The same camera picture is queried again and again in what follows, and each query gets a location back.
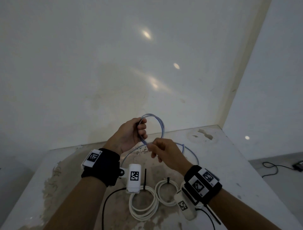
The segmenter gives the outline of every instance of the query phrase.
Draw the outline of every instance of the white cable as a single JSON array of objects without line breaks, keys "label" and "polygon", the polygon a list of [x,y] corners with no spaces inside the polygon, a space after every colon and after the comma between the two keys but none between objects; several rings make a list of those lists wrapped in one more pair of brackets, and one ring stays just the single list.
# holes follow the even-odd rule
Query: white cable
[{"label": "white cable", "polygon": [[[162,181],[159,181],[157,184],[156,184],[156,187],[155,187],[155,191],[156,191],[156,196],[157,196],[157,199],[162,203],[164,204],[165,206],[175,206],[177,203],[175,200],[173,200],[172,202],[165,202],[161,196],[160,196],[160,188],[162,185],[164,184],[167,184],[167,179],[164,179]],[[178,191],[178,185],[176,182],[172,181],[172,180],[169,180],[169,184],[172,184],[173,186],[175,186],[176,188],[176,192]]]},{"label": "white cable", "polygon": [[[131,213],[131,215],[136,219],[136,220],[139,220],[139,221],[146,221],[146,220],[149,220],[157,211],[158,209],[158,206],[159,206],[159,201],[157,199],[157,194],[156,192],[149,186],[145,186],[145,189],[147,191],[149,191],[153,196],[154,196],[154,199],[152,201],[152,203],[145,209],[137,209],[135,208],[133,205],[132,205],[132,200],[134,198],[134,193],[130,195],[129,197],[129,202],[128,202],[128,207],[129,207],[129,211]],[[147,211],[145,212],[144,214],[137,214],[135,211],[138,211],[138,212],[144,212],[144,211]]]}]

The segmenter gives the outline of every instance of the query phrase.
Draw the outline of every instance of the black wrist strap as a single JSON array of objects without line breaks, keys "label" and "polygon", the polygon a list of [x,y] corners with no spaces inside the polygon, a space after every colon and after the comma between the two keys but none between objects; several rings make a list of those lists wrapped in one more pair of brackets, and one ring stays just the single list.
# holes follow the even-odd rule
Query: black wrist strap
[{"label": "black wrist strap", "polygon": [[192,166],[184,176],[184,187],[196,200],[203,204],[218,194],[222,185],[219,181],[205,168],[198,165]]},{"label": "black wrist strap", "polygon": [[81,177],[96,177],[107,187],[109,185],[114,186],[120,175],[120,156],[108,149],[101,148],[99,150],[102,153],[97,158],[93,167],[84,166]]}]

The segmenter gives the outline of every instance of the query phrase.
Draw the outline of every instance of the forearm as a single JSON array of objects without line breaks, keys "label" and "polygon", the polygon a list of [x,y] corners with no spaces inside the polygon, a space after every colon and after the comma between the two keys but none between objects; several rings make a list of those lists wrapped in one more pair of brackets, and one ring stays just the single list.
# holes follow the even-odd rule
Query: forearm
[{"label": "forearm", "polygon": [[44,227],[53,229],[93,229],[106,190],[95,177],[85,177],[67,196]]},{"label": "forearm", "polygon": [[221,189],[209,202],[209,207],[220,218],[228,230],[231,229],[279,229],[251,207]]}]

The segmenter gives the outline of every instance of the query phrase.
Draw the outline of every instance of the right hand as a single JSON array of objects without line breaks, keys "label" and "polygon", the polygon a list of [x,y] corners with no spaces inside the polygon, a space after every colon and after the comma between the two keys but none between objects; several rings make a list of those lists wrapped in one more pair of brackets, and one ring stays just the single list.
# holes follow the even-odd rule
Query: right hand
[{"label": "right hand", "polygon": [[160,163],[164,161],[169,168],[176,170],[183,176],[193,166],[171,139],[156,138],[152,143],[147,144],[147,148],[152,152],[152,158],[158,155]]}]

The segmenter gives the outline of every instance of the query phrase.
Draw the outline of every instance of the hand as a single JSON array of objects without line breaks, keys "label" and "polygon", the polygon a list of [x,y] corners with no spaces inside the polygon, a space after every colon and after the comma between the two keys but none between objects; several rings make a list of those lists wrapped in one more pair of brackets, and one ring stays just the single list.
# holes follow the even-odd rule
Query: hand
[{"label": "hand", "polygon": [[183,176],[193,166],[182,154],[175,142],[170,139],[156,138],[152,143],[147,144],[147,148],[151,151],[151,157],[158,155],[158,160],[171,169],[176,170]]},{"label": "hand", "polygon": [[109,149],[121,155],[122,153],[133,148],[141,140],[138,136],[140,134],[144,139],[146,134],[146,118],[144,118],[140,125],[141,117],[133,118],[120,126],[118,131],[108,139],[103,148]]}]

